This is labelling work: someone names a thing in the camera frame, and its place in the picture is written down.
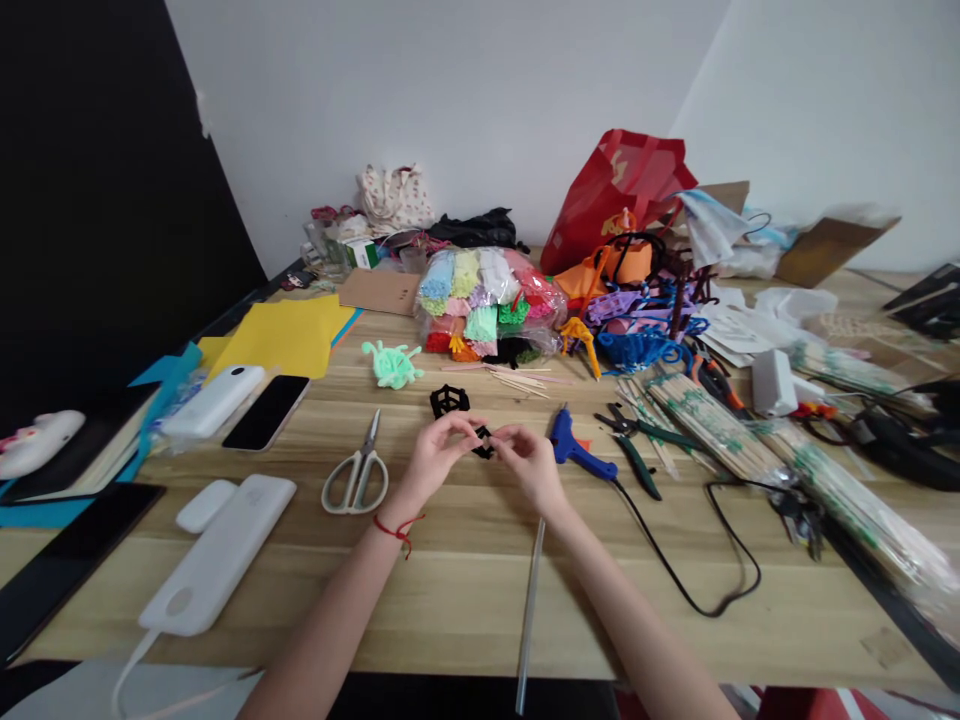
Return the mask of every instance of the hand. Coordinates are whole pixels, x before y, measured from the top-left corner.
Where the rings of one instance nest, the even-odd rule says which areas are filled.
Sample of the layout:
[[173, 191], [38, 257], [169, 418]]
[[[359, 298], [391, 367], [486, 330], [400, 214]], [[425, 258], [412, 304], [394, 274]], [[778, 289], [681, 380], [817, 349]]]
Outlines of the hand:
[[566, 506], [553, 443], [547, 438], [523, 425], [504, 425], [493, 433], [490, 444], [516, 473], [523, 494], [538, 513], [546, 518]]
[[[403, 476], [404, 490], [412, 493], [421, 506], [426, 503], [443, 485], [454, 463], [483, 445], [474, 428], [486, 422], [485, 418], [456, 410], [423, 428]], [[458, 435], [464, 437], [451, 444], [450, 440]]]

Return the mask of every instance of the smartphone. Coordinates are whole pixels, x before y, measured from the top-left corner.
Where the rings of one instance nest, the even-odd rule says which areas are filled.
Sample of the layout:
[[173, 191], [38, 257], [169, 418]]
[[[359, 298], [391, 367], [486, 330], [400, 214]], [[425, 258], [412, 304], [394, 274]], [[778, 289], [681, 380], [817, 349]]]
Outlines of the smartphone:
[[0, 588], [0, 667], [17, 659], [164, 491], [113, 483]]
[[223, 447], [254, 452], [269, 448], [277, 439], [287, 418], [306, 395], [308, 387], [310, 378], [277, 375], [230, 431], [223, 441]]

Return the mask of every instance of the red string bracelet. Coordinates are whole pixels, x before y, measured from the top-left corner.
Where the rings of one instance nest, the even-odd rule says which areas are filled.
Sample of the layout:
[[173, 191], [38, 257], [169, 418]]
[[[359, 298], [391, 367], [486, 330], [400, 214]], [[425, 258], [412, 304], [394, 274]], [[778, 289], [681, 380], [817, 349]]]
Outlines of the red string bracelet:
[[417, 520], [423, 520], [426, 516], [427, 516], [426, 513], [424, 513], [418, 518], [414, 518], [413, 520], [407, 520], [405, 523], [403, 523], [400, 527], [397, 528], [396, 532], [388, 529], [382, 522], [380, 522], [380, 518], [378, 518], [376, 515], [373, 516], [373, 524], [376, 525], [379, 530], [382, 530], [383, 532], [385, 532], [387, 535], [392, 535], [398, 540], [402, 540], [403, 544], [407, 546], [407, 556], [403, 559], [409, 560], [410, 553], [413, 552], [413, 543], [410, 542], [410, 535], [403, 532], [403, 529], [405, 527], [413, 525]]

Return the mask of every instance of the blue glue gun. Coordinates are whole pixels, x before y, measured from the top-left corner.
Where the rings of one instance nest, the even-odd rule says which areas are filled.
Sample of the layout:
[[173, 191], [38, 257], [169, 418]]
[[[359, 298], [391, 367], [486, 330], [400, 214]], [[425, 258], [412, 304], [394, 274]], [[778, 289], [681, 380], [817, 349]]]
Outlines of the blue glue gun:
[[550, 442], [553, 443], [553, 457], [558, 465], [563, 465], [572, 458], [577, 465], [601, 480], [610, 482], [617, 477], [617, 466], [614, 463], [598, 460], [584, 450], [573, 437], [573, 419], [570, 417], [570, 411], [567, 410], [567, 403], [560, 408], [560, 412], [553, 421]]

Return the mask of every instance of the red bag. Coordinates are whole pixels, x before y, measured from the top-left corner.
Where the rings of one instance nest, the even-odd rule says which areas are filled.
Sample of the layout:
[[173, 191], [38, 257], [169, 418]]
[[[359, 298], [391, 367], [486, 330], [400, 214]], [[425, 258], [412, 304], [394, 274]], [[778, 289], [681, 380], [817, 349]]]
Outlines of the red bag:
[[676, 209], [678, 203], [665, 198], [697, 186], [685, 154], [683, 140], [605, 132], [563, 201], [540, 257], [543, 272], [563, 272], [624, 232], [617, 222], [624, 208], [636, 216], [637, 230]]

